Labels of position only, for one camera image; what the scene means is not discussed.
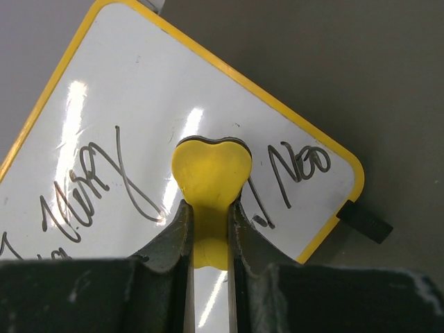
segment yellow border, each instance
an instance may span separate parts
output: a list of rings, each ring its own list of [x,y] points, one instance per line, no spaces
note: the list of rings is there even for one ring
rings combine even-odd
[[[287,119],[294,122],[297,126],[301,127],[305,132],[309,133],[313,137],[315,137],[318,141],[322,142],[329,149],[334,151],[337,155],[341,156],[343,159],[348,161],[353,168],[355,173],[355,185],[348,197],[350,200],[356,200],[362,192],[364,188],[364,170],[362,169],[362,165],[359,160],[344,147],[335,142],[332,138],[328,137],[325,133],[321,132],[319,129],[311,125],[308,121],[303,119],[301,116],[293,112],[290,108],[285,106],[283,103],[279,102],[273,96],[271,96],[268,92],[264,91],[262,88],[258,87],[252,81],[248,80],[245,76],[240,74],[238,71],[234,70],[232,67],[224,63],[214,54],[210,53],[208,50],[204,49],[201,45],[197,44],[191,38],[186,36],[184,33],[180,32],[177,28],[170,25],[170,23],[163,20],[161,17],[157,16],[154,12],[151,12],[148,8],[143,6],[141,3],[136,0],[97,0],[94,2],[92,7],[89,9],[85,18],[83,19],[82,24],[77,30],[74,38],[68,46],[68,49],[65,51],[65,54],[62,57],[62,60],[59,62],[58,66],[55,68],[53,75],[49,79],[48,84],[44,88],[42,95],[38,99],[35,104],[31,114],[22,131],[19,134],[19,137],[12,145],[9,153],[6,156],[6,159],[3,161],[0,167],[0,183],[3,180],[6,172],[9,170],[12,162],[17,156],[20,148],[23,146],[26,138],[28,137],[29,132],[31,131],[34,123],[37,121],[43,107],[48,101],[52,91],[58,84],[58,81],[62,77],[65,69],[67,68],[69,62],[73,58],[78,46],[82,42],[84,36],[88,32],[90,26],[94,22],[95,17],[98,15],[100,10],[108,4],[111,3],[124,3],[132,9],[136,10],[139,14],[153,22],[156,26],[161,28],[163,31],[166,31],[172,37],[176,38],[179,42],[184,44],[186,47],[191,49],[193,52],[198,54],[200,57],[204,58],[206,61],[220,69],[223,73],[237,81],[240,85],[244,86],[247,90],[252,92],[254,95],[259,97],[265,103],[270,105],[273,109],[279,111],[282,115],[284,115]],[[299,255],[296,260],[300,263],[305,263],[308,258],[313,254],[313,252],[318,248],[319,244],[326,238],[326,236],[332,231],[334,226],[339,222],[339,219],[336,218],[335,215],[322,227],[319,233],[312,239],[310,244],[303,250],[303,252]]]

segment yellow heart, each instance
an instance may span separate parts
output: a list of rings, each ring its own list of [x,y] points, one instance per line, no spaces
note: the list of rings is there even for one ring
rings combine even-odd
[[[194,268],[228,269],[228,208],[250,176],[252,158],[238,139],[190,137],[173,154],[173,176],[194,213]]]

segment small whiteboard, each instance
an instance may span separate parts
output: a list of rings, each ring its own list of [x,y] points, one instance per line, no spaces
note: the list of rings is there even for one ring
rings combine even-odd
[[[100,0],[1,165],[0,259],[131,255],[176,212],[182,194],[171,157],[190,135],[245,141],[267,216],[249,184],[246,214],[301,263],[364,185],[354,155],[162,18],[133,0]],[[317,153],[310,157],[305,147]],[[122,166],[143,214],[123,185]],[[214,268],[195,272],[201,332],[228,331],[225,278]]]

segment black tab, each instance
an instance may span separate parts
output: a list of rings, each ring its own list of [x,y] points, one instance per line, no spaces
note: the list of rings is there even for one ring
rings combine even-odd
[[[393,230],[386,221],[363,210],[351,200],[345,203],[336,216],[378,244],[381,244]]]

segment signature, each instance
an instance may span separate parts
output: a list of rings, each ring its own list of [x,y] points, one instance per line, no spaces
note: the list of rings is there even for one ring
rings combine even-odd
[[[290,175],[291,179],[293,179],[294,182],[301,182],[303,180],[308,180],[311,177],[313,177],[314,172],[316,171],[316,167],[320,172],[328,172],[332,166],[332,162],[330,160],[329,155],[325,150],[323,150],[320,147],[312,147],[312,146],[305,146],[300,150],[299,153],[295,154],[293,151],[293,148],[288,142],[281,142],[281,145],[283,145],[289,155],[290,155],[290,161],[291,166],[293,167],[293,170],[291,167],[285,162],[284,158],[280,155],[278,150],[268,145],[268,156],[270,158],[271,168],[273,169],[273,173],[275,174],[277,184],[279,185],[280,193],[282,195],[282,198],[284,199],[285,205],[288,209],[291,208],[291,204],[289,201],[289,197],[287,196],[287,193],[285,191],[284,184],[282,183],[282,179],[280,177],[278,168],[276,167],[276,161],[275,158],[281,163],[281,165],[284,167],[285,171]],[[323,163],[321,161],[321,158],[319,156],[321,154],[325,159],[325,166],[323,166]],[[309,160],[310,163],[310,172],[305,173],[304,172],[304,162]],[[271,229],[275,228],[275,224],[272,222],[270,215],[266,211],[264,204],[262,203],[261,198],[259,197],[259,194],[257,193],[255,184],[253,182],[253,179],[249,177],[248,179],[248,185],[251,188],[251,191],[253,193],[253,196],[255,197],[255,200],[257,204],[259,205],[259,208],[264,215],[265,219],[260,217],[259,215],[254,214],[252,220],[259,224],[262,227],[268,226]]]
[[[40,207],[42,210],[42,231],[46,232],[48,230],[48,224],[52,223],[55,225],[59,231],[70,241],[74,243],[80,243],[82,237],[77,231],[79,226],[89,228],[93,224],[93,217],[95,215],[95,209],[92,204],[91,196],[95,196],[98,199],[102,199],[103,194],[110,190],[110,186],[105,184],[104,181],[99,177],[96,170],[96,161],[98,158],[103,158],[105,161],[111,165],[111,167],[121,176],[123,184],[126,189],[126,193],[133,204],[133,207],[142,215],[145,219],[153,222],[160,222],[162,217],[165,216],[164,210],[157,206],[134,182],[127,176],[125,171],[125,166],[123,163],[122,153],[121,153],[121,140],[120,140],[120,127],[115,126],[116,129],[116,151],[117,151],[117,161],[114,161],[98,144],[90,142],[86,146],[82,146],[79,150],[79,162],[82,169],[82,173],[77,175],[74,170],[69,171],[70,181],[76,185],[72,191],[72,200],[70,201],[66,194],[63,192],[57,181],[54,181],[54,192],[55,201],[57,207],[55,212],[51,209],[45,199],[45,197],[40,196]],[[331,168],[331,160],[329,155],[325,150],[320,147],[305,146],[299,153],[295,154],[293,148],[288,142],[281,142],[281,145],[286,148],[291,166],[285,161],[278,150],[271,145],[268,145],[268,156],[270,159],[271,168],[276,177],[277,184],[279,185],[280,192],[287,209],[291,208],[291,204],[287,193],[285,191],[284,184],[280,177],[278,168],[276,166],[276,159],[284,167],[285,171],[290,175],[294,182],[301,182],[303,180],[309,180],[313,177],[316,169],[322,173],[326,173]],[[320,155],[323,156],[325,163],[322,162]],[[305,173],[304,162],[309,160],[309,172]],[[266,211],[266,208],[256,190],[253,179],[249,177],[248,185],[251,188],[253,196],[264,215],[263,219],[257,214],[254,214],[252,221],[256,222],[262,227],[269,227],[271,229],[275,228],[275,224],[272,221],[270,215]],[[141,196],[145,202],[147,202],[156,212],[157,218],[148,215],[136,202],[133,193],[137,193]],[[73,202],[77,203],[76,206],[79,208],[74,208]],[[11,246],[8,240],[7,232],[4,232],[1,238],[0,244],[0,257],[3,254],[5,248],[7,248],[17,259],[23,259],[22,256]],[[38,259],[42,259],[40,254],[37,254]],[[71,257],[66,253],[66,251],[59,247],[57,250],[51,252],[52,259],[70,259]]]
[[[80,243],[82,237],[79,232],[77,232],[78,226],[72,224],[77,222],[83,227],[90,227],[93,224],[93,216],[95,214],[94,206],[92,204],[90,195],[95,196],[98,199],[102,199],[101,191],[107,192],[110,187],[106,185],[102,179],[99,178],[96,170],[96,159],[105,159],[114,170],[122,177],[123,184],[126,189],[126,193],[131,200],[134,208],[145,218],[153,222],[160,222],[162,216],[165,216],[164,210],[159,208],[138,186],[136,186],[132,180],[127,176],[125,171],[125,166],[123,164],[123,158],[121,153],[121,142],[120,142],[120,127],[115,126],[116,129],[116,151],[117,151],[117,162],[115,162],[98,144],[90,142],[86,146],[82,146],[79,150],[79,161],[82,169],[81,175],[76,175],[74,170],[69,171],[69,179],[77,187],[73,189],[72,197],[75,202],[78,203],[80,207],[76,210],[69,201],[67,196],[63,193],[57,181],[54,182],[54,192],[55,200],[57,202],[57,213],[53,212],[49,207],[45,197],[40,196],[40,207],[42,209],[42,231],[46,232],[48,230],[49,221],[53,223],[59,231],[70,241],[74,243]],[[139,204],[134,199],[133,192],[139,194],[158,214],[158,218],[152,217],[145,213],[145,211],[139,206]],[[22,256],[11,246],[8,241],[8,235],[6,232],[3,233],[1,239],[0,256],[3,254],[4,249],[8,248],[9,251],[17,258],[22,259]],[[59,248],[51,252],[51,258],[70,258],[63,248]]]

